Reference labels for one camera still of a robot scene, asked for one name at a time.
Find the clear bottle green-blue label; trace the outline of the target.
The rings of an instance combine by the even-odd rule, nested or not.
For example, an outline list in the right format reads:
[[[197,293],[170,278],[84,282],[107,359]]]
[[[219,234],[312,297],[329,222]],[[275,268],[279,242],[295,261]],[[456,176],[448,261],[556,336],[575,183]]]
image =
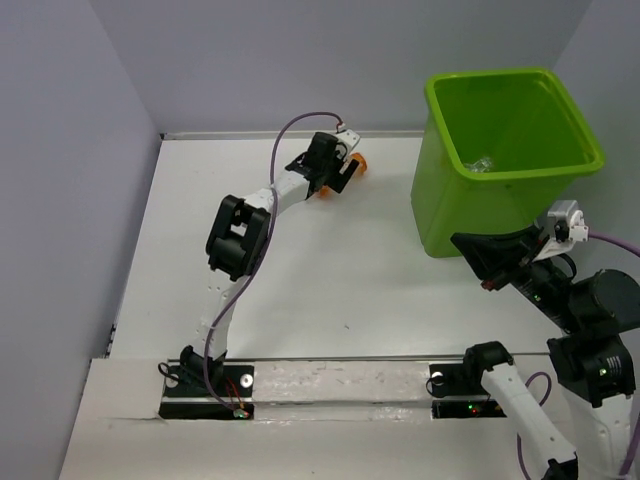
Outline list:
[[[467,171],[477,174],[491,173],[495,170],[495,164],[490,156],[483,156],[475,161],[463,162],[462,165]]]

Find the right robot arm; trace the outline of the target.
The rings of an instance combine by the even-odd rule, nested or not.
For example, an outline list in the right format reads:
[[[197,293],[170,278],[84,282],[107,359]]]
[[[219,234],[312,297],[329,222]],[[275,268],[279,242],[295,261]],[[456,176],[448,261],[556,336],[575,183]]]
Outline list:
[[[569,251],[588,238],[587,227],[565,222],[551,234],[530,226],[451,237],[485,290],[512,286],[562,332],[547,347],[575,442],[547,417],[500,342],[469,347],[460,368],[468,390],[485,391],[502,408],[543,479],[630,479],[639,448],[639,423],[631,418],[635,368],[621,338],[639,327],[639,285],[615,269],[576,280],[553,262],[571,264]]]

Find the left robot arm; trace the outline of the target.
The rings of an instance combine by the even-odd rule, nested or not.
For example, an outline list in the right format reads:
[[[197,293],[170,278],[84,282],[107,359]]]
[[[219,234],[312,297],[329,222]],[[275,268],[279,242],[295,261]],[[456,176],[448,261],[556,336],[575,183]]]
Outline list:
[[[360,135],[345,127],[317,132],[306,151],[270,175],[267,187],[245,197],[223,198],[205,245],[209,301],[195,340],[182,349],[175,365],[158,365],[170,387],[189,384],[201,395],[219,388],[236,303],[256,277],[276,219],[322,189],[342,192],[360,167],[354,157],[359,142]]]

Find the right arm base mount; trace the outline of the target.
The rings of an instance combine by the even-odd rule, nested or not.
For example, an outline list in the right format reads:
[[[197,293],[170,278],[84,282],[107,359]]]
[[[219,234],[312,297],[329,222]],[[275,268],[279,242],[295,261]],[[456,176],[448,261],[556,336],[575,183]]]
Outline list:
[[[431,364],[425,388],[436,420],[506,417],[497,401],[466,376],[461,363]]]

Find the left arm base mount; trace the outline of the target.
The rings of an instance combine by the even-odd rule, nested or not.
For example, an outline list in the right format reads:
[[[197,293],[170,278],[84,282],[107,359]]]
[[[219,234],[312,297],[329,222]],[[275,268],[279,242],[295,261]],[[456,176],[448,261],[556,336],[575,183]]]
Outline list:
[[[177,362],[160,362],[164,380],[159,416],[164,420],[251,420],[254,417],[255,367],[227,363],[213,386],[216,396]]]

